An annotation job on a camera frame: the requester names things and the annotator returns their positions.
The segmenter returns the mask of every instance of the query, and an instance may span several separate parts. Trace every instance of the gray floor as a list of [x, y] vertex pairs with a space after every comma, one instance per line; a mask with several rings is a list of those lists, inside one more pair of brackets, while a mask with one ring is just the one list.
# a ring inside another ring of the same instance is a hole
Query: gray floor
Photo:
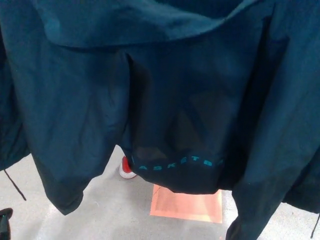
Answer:
[[[47, 199], [32, 157], [8, 169], [24, 201], [0, 172], [0, 209], [13, 208], [12, 240], [221, 240], [237, 216], [231, 193], [222, 195], [223, 224], [149, 216], [153, 185], [118, 175], [116, 148], [104, 174], [85, 190], [81, 206], [68, 216]], [[282, 204], [259, 240], [307, 240], [317, 215]], [[314, 236], [320, 240], [320, 226]]]

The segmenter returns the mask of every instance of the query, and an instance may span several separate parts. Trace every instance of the orange mat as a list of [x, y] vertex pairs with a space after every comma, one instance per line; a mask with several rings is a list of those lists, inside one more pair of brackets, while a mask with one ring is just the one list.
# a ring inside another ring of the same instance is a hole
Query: orange mat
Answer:
[[154, 185], [150, 215], [221, 224], [221, 191], [214, 195], [188, 195]]

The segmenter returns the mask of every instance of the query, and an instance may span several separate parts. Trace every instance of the sneaker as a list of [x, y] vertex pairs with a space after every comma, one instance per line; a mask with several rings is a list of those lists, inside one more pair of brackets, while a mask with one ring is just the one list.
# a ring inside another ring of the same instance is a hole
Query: sneaker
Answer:
[[119, 173], [120, 173], [120, 176], [123, 177], [124, 179], [133, 179], [135, 176], [137, 176], [137, 174], [131, 171], [128, 163], [128, 158], [126, 156], [122, 158], [122, 162], [119, 167]]
[[11, 208], [0, 210], [0, 240], [11, 239], [9, 219], [12, 217], [12, 213]]

